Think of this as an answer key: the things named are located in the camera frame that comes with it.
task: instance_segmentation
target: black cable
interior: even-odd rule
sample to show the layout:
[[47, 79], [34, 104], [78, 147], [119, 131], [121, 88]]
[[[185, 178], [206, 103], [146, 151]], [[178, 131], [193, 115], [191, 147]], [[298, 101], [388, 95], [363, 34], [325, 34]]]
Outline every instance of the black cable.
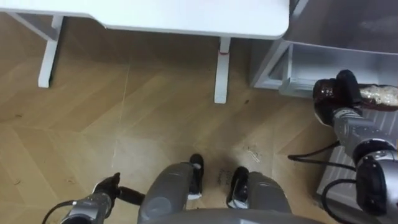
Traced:
[[52, 208], [49, 210], [49, 212], [47, 212], [47, 214], [45, 214], [42, 224], [45, 224], [45, 223], [47, 222], [47, 220], [49, 219], [49, 216], [50, 216], [55, 210], [57, 210], [58, 208], [65, 207], [65, 206], [71, 206], [71, 205], [73, 205], [74, 202], [75, 202], [74, 200], [69, 200], [69, 201], [66, 201], [66, 202], [61, 202], [61, 203], [57, 204], [56, 206], [52, 207]]
[[328, 185], [326, 185], [326, 187], [323, 189], [322, 195], [321, 195], [321, 203], [323, 206], [323, 209], [327, 212], [327, 214], [329, 216], [331, 216], [332, 218], [334, 218], [336, 221], [342, 223], [342, 224], [354, 224], [352, 222], [349, 222], [343, 218], [340, 218], [339, 216], [337, 216], [336, 214], [334, 214], [327, 203], [327, 197], [326, 195], [328, 194], [329, 190], [338, 185], [338, 184], [356, 184], [356, 180], [352, 180], [352, 179], [339, 179], [339, 180], [334, 180], [332, 182], [330, 182]]
[[[297, 162], [304, 162], [304, 163], [310, 163], [310, 164], [317, 164], [317, 165], [326, 165], [326, 166], [334, 166], [334, 167], [340, 167], [340, 168], [344, 168], [344, 169], [349, 169], [352, 170], [354, 172], [356, 172], [355, 167], [352, 166], [347, 166], [344, 164], [339, 164], [339, 163], [335, 163], [335, 162], [326, 162], [326, 161], [317, 161], [314, 159], [304, 159], [306, 157], [310, 157], [310, 156], [314, 156], [317, 155], [319, 153], [325, 152], [327, 150], [331, 150], [334, 149], [335, 147], [340, 146], [340, 142], [336, 141], [332, 144], [330, 144], [327, 147], [324, 147], [323, 149], [319, 149], [315, 152], [311, 152], [308, 154], [302, 154], [302, 155], [289, 155], [287, 156], [288, 159], [292, 160], [292, 161], [297, 161]], [[330, 182], [322, 191], [322, 195], [321, 195], [321, 203], [323, 206], [323, 209], [327, 212], [327, 214], [329, 214], [329, 216], [331, 216], [334, 220], [342, 223], [342, 224], [354, 224], [351, 223], [343, 218], [340, 218], [339, 216], [337, 216], [336, 214], [334, 214], [328, 204], [327, 204], [327, 199], [326, 199], [326, 195], [328, 194], [328, 191], [338, 185], [338, 184], [343, 184], [343, 183], [347, 183], [347, 184], [355, 184], [356, 181], [355, 180], [351, 180], [351, 179], [338, 179], [338, 180], [334, 180], [332, 182]]]
[[329, 145], [327, 147], [324, 147], [323, 149], [319, 149], [319, 150], [317, 150], [315, 152], [311, 152], [311, 153], [308, 153], [308, 154], [302, 154], [302, 155], [288, 155], [287, 158], [289, 158], [292, 161], [340, 167], [340, 168], [349, 169], [349, 170], [352, 170], [352, 171], [355, 172], [356, 169], [355, 169], [355, 167], [352, 167], [352, 166], [339, 164], [339, 163], [335, 163], [335, 162], [317, 161], [317, 160], [314, 160], [314, 159], [304, 159], [306, 157], [314, 156], [314, 155], [317, 155], [319, 153], [325, 152], [327, 150], [334, 149], [335, 147], [337, 147], [339, 145], [340, 145], [340, 142], [336, 141], [336, 142], [332, 143], [331, 145]]

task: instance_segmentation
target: herringbone floor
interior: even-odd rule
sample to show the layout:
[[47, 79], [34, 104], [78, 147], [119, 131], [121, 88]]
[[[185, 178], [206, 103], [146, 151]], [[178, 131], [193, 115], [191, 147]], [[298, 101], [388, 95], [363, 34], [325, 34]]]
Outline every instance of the herringbone floor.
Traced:
[[[44, 46], [0, 14], [0, 223], [40, 223], [50, 207], [86, 196], [115, 172], [121, 185], [145, 193], [163, 168], [195, 152], [206, 162], [204, 196], [189, 208], [225, 207], [241, 165], [278, 181], [294, 213], [332, 223], [310, 196], [322, 169], [286, 155], [335, 137], [310, 100], [247, 86], [248, 40], [233, 40], [225, 105], [213, 103], [215, 37], [106, 30], [69, 18], [50, 89], [37, 87]], [[136, 215], [118, 202], [107, 223], [134, 223]]]

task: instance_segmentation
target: brown jar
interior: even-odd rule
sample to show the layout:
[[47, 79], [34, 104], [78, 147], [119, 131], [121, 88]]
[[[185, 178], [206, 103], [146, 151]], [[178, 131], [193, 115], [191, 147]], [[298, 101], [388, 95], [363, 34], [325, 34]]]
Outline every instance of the brown jar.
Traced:
[[[398, 88], [390, 85], [359, 84], [361, 103], [364, 109], [377, 111], [398, 110]], [[344, 106], [346, 96], [336, 87], [336, 79], [319, 80], [313, 89], [314, 102], [327, 100]]]

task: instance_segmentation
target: white desk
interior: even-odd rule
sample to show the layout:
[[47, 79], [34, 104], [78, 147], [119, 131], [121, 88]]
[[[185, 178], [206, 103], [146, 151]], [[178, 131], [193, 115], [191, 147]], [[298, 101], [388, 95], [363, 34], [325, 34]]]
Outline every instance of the white desk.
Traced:
[[[64, 16], [92, 17], [108, 29], [219, 36], [216, 103], [226, 102], [231, 38], [278, 39], [289, 26], [289, 0], [0, 0], [0, 11], [47, 40], [38, 81], [44, 88]], [[35, 14], [53, 15], [52, 27]]]

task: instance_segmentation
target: white drawer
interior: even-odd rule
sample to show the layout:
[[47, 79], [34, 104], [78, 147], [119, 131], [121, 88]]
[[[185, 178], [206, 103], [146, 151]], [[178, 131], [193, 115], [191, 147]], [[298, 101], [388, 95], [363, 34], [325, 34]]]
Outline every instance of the white drawer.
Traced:
[[398, 56], [292, 44], [264, 82], [283, 95], [312, 97], [315, 82], [349, 69], [359, 83], [398, 85]]

